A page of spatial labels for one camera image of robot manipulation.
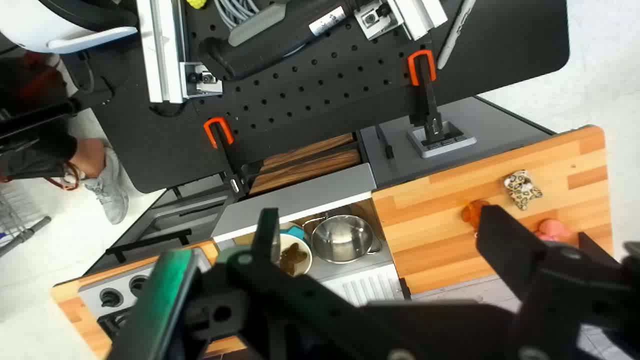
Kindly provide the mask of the person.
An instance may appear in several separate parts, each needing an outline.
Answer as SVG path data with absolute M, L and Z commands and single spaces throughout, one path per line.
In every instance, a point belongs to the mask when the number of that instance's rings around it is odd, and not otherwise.
M 66 97 L 64 78 L 47 59 L 0 56 L 0 110 L 17 115 Z M 0 183 L 43 178 L 64 191 L 83 186 L 94 194 L 111 224 L 121 223 L 129 209 L 120 173 L 112 148 L 98 137 L 71 135 L 65 120 L 0 138 Z

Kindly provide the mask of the pink toy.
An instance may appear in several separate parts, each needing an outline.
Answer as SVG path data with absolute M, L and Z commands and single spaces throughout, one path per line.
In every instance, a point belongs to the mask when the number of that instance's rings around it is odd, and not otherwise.
M 539 223 L 534 235 L 545 242 L 564 242 L 574 233 L 562 221 L 547 218 Z

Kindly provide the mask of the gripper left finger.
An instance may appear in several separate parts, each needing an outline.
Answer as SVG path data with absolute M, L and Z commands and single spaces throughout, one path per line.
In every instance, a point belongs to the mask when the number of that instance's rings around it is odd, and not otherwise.
M 310 276 L 274 264 L 279 214 L 261 211 L 253 243 L 197 275 L 183 310 L 179 360 L 201 360 L 211 343 L 238 337 L 264 360 L 380 360 L 378 327 Z

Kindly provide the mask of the stove knob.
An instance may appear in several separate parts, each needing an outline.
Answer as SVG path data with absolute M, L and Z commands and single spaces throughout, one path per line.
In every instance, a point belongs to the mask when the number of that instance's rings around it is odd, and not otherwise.
M 130 279 L 128 284 L 129 291 L 135 298 L 141 296 L 148 278 L 149 276 L 147 275 L 135 275 Z
M 123 294 L 114 288 L 105 288 L 99 294 L 101 308 L 118 308 L 124 301 Z

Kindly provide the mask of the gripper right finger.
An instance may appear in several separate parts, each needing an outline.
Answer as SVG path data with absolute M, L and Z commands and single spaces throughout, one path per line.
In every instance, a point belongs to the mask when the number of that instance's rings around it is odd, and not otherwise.
M 622 263 L 541 240 L 498 205 L 480 209 L 476 248 L 521 302 L 508 360 L 592 360 L 578 347 L 584 325 L 599 327 L 640 360 L 640 243 Z

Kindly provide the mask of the stove burner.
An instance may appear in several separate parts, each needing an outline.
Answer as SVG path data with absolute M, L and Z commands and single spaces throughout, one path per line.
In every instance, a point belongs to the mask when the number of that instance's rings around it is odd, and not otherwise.
M 114 340 L 121 328 L 125 325 L 133 306 L 129 307 L 106 307 L 106 313 L 99 316 L 97 324 L 110 340 Z

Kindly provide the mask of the white plate with brown food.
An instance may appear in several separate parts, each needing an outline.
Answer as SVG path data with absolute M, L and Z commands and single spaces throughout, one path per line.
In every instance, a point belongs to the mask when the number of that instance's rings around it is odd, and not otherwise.
M 313 265 L 313 253 L 308 244 L 299 237 L 281 233 L 279 235 L 279 268 L 291 277 L 306 275 Z

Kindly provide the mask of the steel pot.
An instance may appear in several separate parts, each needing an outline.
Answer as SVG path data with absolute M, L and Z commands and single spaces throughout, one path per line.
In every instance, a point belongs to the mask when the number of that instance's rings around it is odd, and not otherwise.
M 308 225 L 314 225 L 309 237 L 311 250 L 331 264 L 350 264 L 383 248 L 371 225 L 355 215 L 313 218 L 304 222 L 302 228 Z

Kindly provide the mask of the wooden toy kitchen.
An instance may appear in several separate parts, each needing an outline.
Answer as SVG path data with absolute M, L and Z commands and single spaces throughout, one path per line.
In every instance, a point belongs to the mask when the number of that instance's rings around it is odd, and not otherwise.
M 504 185 L 507 176 L 520 170 L 528 171 L 542 191 L 542 198 L 534 199 L 527 210 L 516 207 Z M 581 249 L 604 264 L 616 262 L 610 256 L 606 142 L 599 126 L 586 125 L 377 190 L 370 198 L 397 274 L 410 293 L 498 275 L 476 247 L 477 232 L 461 217 L 464 207 L 479 199 L 502 207 L 531 233 L 545 219 L 561 221 L 573 235 L 566 241 L 544 242 Z M 240 212 L 244 218 L 253 215 L 249 225 L 230 231 L 229 237 L 255 235 L 262 210 L 275 208 L 278 214 L 282 210 L 267 194 L 258 200 L 262 201 L 258 209 Z M 313 209 L 298 210 L 279 216 L 278 224 L 312 214 Z M 244 250 L 249 248 L 222 249 L 213 262 L 211 244 L 194 245 L 142 260 L 148 280 L 141 295 L 128 306 L 133 308 L 114 340 L 98 325 L 79 291 L 97 290 L 106 284 L 108 276 L 124 275 L 134 269 L 133 265 L 57 285 L 52 296 L 79 330 L 98 335 L 102 360 L 173 360 L 173 350 L 181 352 L 184 348 L 184 310 L 196 276 Z M 509 360 L 508 335 L 518 313 L 465 300 L 371 301 L 353 306 L 378 327 L 375 343 L 381 346 L 380 360 Z M 204 356 L 213 350 L 224 354 L 238 346 L 247 348 L 236 336 L 222 338 L 211 342 Z

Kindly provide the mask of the grey marker pen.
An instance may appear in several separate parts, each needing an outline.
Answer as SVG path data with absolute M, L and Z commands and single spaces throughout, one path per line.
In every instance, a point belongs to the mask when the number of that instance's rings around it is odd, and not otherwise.
M 443 47 L 439 51 L 438 60 L 436 62 L 438 70 L 445 68 L 448 63 L 448 60 L 450 59 L 450 56 L 457 44 L 457 40 L 462 33 L 464 24 L 466 23 L 470 13 L 473 11 L 476 2 L 477 0 L 462 0 L 461 6 L 454 18 L 451 30 L 446 36 Z

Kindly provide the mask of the orange toy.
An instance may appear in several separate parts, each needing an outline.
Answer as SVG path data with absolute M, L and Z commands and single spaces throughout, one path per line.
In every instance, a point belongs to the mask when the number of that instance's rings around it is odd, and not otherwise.
M 478 232 L 482 210 L 490 205 L 486 200 L 478 199 L 467 203 L 461 211 L 461 218 L 464 223 L 471 225 L 475 232 Z

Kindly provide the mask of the aluminium profile bar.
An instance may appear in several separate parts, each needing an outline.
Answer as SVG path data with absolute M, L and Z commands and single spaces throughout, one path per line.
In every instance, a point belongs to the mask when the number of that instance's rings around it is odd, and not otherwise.
M 135 0 L 151 103 L 183 104 L 219 96 L 223 82 L 190 57 L 186 0 Z
M 440 0 L 365 0 L 353 14 L 370 41 L 394 31 L 418 41 L 448 20 Z

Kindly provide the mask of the tiger plush toy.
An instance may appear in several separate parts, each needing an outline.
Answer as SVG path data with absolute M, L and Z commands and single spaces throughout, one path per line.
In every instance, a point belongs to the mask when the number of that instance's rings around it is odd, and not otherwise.
M 515 171 L 508 175 L 503 180 L 503 186 L 515 206 L 521 211 L 526 211 L 533 200 L 541 199 L 543 196 L 541 189 L 535 186 L 530 173 L 526 170 Z

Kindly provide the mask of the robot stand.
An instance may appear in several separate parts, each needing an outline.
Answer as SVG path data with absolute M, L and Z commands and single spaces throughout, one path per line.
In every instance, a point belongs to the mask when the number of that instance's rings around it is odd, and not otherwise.
M 224 85 L 222 95 L 176 105 L 149 100 L 140 35 L 87 51 L 95 87 L 113 97 L 93 112 L 137 191 L 151 193 L 224 166 L 204 123 L 224 117 L 233 166 L 405 116 L 415 107 L 407 57 L 435 57 L 451 23 L 410 41 L 393 30 L 369 41 L 355 19 L 265 71 Z M 561 69 L 569 60 L 567 0 L 477 0 L 434 84 L 443 106 Z

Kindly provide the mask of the orange black clamp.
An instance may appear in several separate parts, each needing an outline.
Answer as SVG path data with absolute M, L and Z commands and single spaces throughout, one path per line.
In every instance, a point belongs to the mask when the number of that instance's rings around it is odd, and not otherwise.
M 249 194 L 243 182 L 240 168 L 231 164 L 228 150 L 235 143 L 234 133 L 224 117 L 211 117 L 203 124 L 204 132 L 221 162 L 221 178 L 229 186 L 231 193 L 241 199 Z
M 437 74 L 432 51 L 420 49 L 409 55 L 407 68 L 416 101 L 416 111 L 409 115 L 409 121 L 415 127 L 423 127 L 427 146 L 443 141 L 445 131 L 435 98 Z

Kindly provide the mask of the toy kitchen sink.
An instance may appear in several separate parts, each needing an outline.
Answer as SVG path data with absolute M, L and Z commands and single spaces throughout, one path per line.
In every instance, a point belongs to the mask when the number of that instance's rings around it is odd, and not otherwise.
M 346 264 L 327 262 L 313 252 L 309 237 L 314 225 L 308 225 L 304 232 L 305 242 L 312 253 L 312 265 L 306 275 L 355 306 L 364 306 L 375 301 L 409 299 L 410 294 L 398 276 L 372 199 L 350 203 L 347 208 L 371 225 L 374 233 L 382 241 L 382 250 Z M 317 217 L 318 214 L 314 214 L 296 219 L 293 223 L 302 227 L 304 221 Z

